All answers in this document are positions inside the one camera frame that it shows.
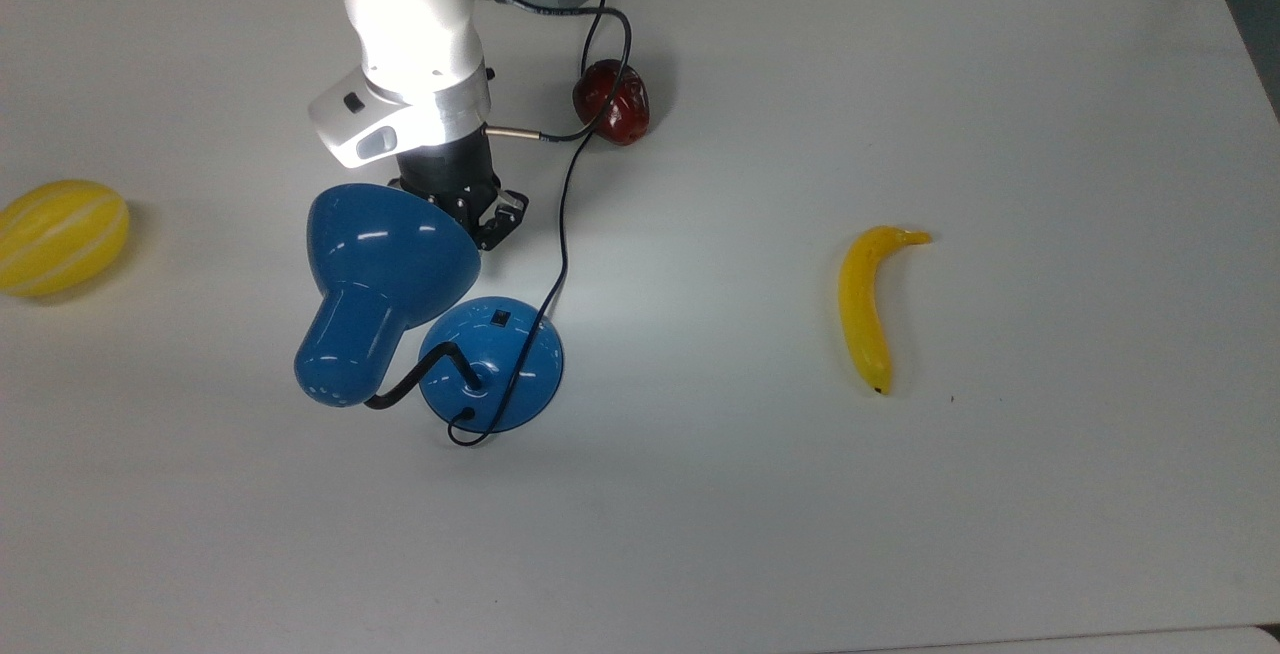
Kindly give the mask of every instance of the white table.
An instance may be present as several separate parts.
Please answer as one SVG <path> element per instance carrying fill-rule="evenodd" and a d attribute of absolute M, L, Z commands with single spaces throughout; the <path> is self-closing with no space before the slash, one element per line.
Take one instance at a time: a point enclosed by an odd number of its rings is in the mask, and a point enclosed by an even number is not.
<path fill-rule="evenodd" d="M 393 173 L 307 122 L 357 58 L 339 0 L 0 0 L 0 198 L 92 177 L 137 221 L 114 276 L 0 302 L 6 650 L 1280 619 L 1280 127 L 1222 0 L 614 1 L 654 129 L 580 163 L 552 407 L 462 451 L 293 381 L 307 206 Z M 494 123 L 575 125 L 586 22 L 477 26 Z M 536 302 L 570 148 L 494 155 L 534 207 L 472 294 Z M 890 398 L 835 311 L 877 224 L 937 234 L 883 271 Z"/>

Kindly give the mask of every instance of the striped melon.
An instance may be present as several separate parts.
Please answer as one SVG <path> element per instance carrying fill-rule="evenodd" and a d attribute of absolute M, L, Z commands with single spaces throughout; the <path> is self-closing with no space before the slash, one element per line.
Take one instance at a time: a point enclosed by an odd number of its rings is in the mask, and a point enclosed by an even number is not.
<path fill-rule="evenodd" d="M 40 297 L 102 271 L 129 234 L 129 209 L 106 186 L 55 180 L 0 212 L 0 293 Z"/>

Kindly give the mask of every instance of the blue lamp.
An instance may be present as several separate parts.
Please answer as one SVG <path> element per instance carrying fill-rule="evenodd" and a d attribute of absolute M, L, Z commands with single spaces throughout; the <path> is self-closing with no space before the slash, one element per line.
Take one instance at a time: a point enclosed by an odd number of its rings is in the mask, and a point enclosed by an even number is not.
<path fill-rule="evenodd" d="M 307 220 L 307 253 L 324 301 L 293 370 L 302 390 L 330 407 L 379 399 L 404 331 L 440 317 L 480 275 L 475 241 L 453 218 L 389 186 L 343 184 L 320 193 Z M 550 402 L 562 371 L 561 340 L 543 321 L 529 343 L 534 319 L 526 303 L 489 297 L 431 326 L 417 376 L 440 419 L 465 431 L 507 431 Z M 520 376 L 512 378 L 526 343 Z M 445 355 L 453 366 L 435 367 Z"/>

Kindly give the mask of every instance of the toy banana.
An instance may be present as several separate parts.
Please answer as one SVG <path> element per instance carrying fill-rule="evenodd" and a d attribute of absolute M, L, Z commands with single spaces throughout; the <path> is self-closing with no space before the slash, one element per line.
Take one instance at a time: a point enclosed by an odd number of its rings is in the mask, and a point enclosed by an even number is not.
<path fill-rule="evenodd" d="M 845 344 L 858 372 L 879 394 L 888 394 L 893 363 L 876 311 L 876 273 L 879 262 L 892 252 L 909 244 L 928 244 L 929 241 L 933 238 L 927 230 L 873 227 L 854 241 L 840 267 L 837 299 Z"/>

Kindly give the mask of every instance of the red fruit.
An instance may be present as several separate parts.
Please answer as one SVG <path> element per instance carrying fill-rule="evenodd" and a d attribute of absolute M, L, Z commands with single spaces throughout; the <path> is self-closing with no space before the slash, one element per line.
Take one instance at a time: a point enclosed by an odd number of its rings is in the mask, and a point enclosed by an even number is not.
<path fill-rule="evenodd" d="M 573 86 L 573 111 L 582 124 L 590 124 L 600 113 L 621 67 L 622 61 L 602 60 L 582 72 L 581 79 Z M 649 92 L 645 92 L 644 81 L 631 67 L 622 72 L 618 93 L 595 132 L 620 147 L 634 145 L 649 132 Z"/>

